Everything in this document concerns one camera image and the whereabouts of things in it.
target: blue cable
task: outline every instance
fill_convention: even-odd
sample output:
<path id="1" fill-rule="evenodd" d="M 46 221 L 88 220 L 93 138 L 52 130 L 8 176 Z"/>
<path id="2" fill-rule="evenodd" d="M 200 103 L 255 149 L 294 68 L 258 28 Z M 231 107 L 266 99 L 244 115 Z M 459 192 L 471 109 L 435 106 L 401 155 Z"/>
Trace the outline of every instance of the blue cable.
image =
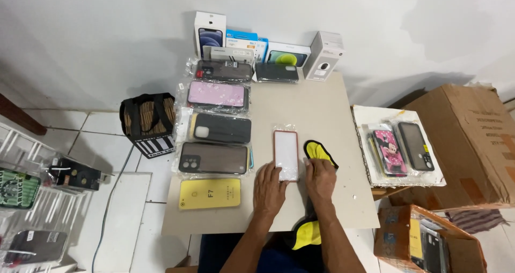
<path id="1" fill-rule="evenodd" d="M 127 159 L 125 159 L 124 166 L 122 166 L 122 170 L 118 174 L 118 177 L 116 178 L 116 181 L 114 182 L 113 189 L 111 190 L 111 193 L 109 194 L 109 198 L 107 199 L 106 211 L 104 212 L 104 219 L 102 221 L 102 230 L 100 231 L 100 240 L 98 241 L 97 249 L 95 250 L 95 254 L 93 255 L 93 262 L 91 263 L 91 273 L 95 272 L 94 268 L 95 268 L 96 255 L 98 253 L 98 250 L 100 249 L 100 244 L 102 244 L 102 239 L 104 238 L 104 229 L 106 228 L 107 211 L 109 209 L 109 203 L 111 202 L 111 196 L 113 195 L 113 191 L 114 191 L 114 188 L 116 187 L 116 184 L 118 183 L 118 180 L 122 176 L 122 172 L 124 172 L 124 170 L 125 170 L 125 166 L 127 165 L 130 155 L 132 154 L 132 149 L 134 149 L 134 145 L 132 145 L 132 147 L 130 148 L 129 155 L 127 156 Z"/>

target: pink phone case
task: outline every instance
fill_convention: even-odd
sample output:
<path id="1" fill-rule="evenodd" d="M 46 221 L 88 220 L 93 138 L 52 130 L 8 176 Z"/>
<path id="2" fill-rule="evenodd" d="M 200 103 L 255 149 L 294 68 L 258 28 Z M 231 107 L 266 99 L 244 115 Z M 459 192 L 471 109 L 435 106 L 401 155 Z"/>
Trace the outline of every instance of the pink phone case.
<path id="1" fill-rule="evenodd" d="M 374 138 L 385 173 L 406 176 L 408 170 L 394 134 L 388 130 L 375 130 Z"/>
<path id="2" fill-rule="evenodd" d="M 245 88 L 239 85 L 192 81 L 188 102 L 242 107 L 245 103 Z"/>

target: white wall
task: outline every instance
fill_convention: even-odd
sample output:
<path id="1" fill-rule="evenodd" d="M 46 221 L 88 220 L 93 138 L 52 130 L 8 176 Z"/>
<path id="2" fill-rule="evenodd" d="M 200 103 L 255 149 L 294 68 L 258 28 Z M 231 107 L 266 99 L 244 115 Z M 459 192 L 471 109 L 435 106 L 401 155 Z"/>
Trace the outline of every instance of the white wall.
<path id="1" fill-rule="evenodd" d="M 354 104 L 474 77 L 515 97 L 514 0 L 0 0 L 0 91 L 23 107 L 114 110 L 173 93 L 196 10 L 276 42 L 341 33 Z"/>

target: beige tabletop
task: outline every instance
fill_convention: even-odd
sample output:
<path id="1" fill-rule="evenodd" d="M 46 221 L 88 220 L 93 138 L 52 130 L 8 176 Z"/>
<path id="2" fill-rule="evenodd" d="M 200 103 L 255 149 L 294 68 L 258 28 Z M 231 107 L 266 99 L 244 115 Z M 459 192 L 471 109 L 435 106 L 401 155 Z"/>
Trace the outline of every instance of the beige tabletop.
<path id="1" fill-rule="evenodd" d="M 295 125 L 300 160 L 306 157 L 302 149 L 305 141 L 313 139 L 322 143 L 339 165 L 333 204 L 342 226 L 379 227 L 349 100 L 339 72 L 332 72 L 325 82 L 304 80 L 302 77 L 298 85 L 253 83 L 250 99 L 251 141 L 256 169 L 273 159 L 274 126 Z M 305 216 L 303 177 L 301 170 L 301 180 L 288 185 L 286 201 L 270 231 L 291 231 Z M 254 178 L 255 174 L 251 174 L 241 179 L 241 204 L 237 207 L 179 210 L 181 180 L 172 176 L 162 234 L 244 232 L 253 211 Z"/>

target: hand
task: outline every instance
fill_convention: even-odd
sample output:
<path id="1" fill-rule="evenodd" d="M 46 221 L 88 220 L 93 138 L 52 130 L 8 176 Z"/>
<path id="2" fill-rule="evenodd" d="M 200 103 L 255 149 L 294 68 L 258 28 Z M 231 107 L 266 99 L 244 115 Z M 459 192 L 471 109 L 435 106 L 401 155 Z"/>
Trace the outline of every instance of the hand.
<path id="1" fill-rule="evenodd" d="M 336 172 L 330 161 L 312 158 L 306 161 L 306 188 L 314 206 L 319 203 L 332 204 Z"/>
<path id="2" fill-rule="evenodd" d="M 273 162 L 261 167 L 254 183 L 254 216 L 274 220 L 283 206 L 288 181 L 279 182 L 281 167 Z"/>

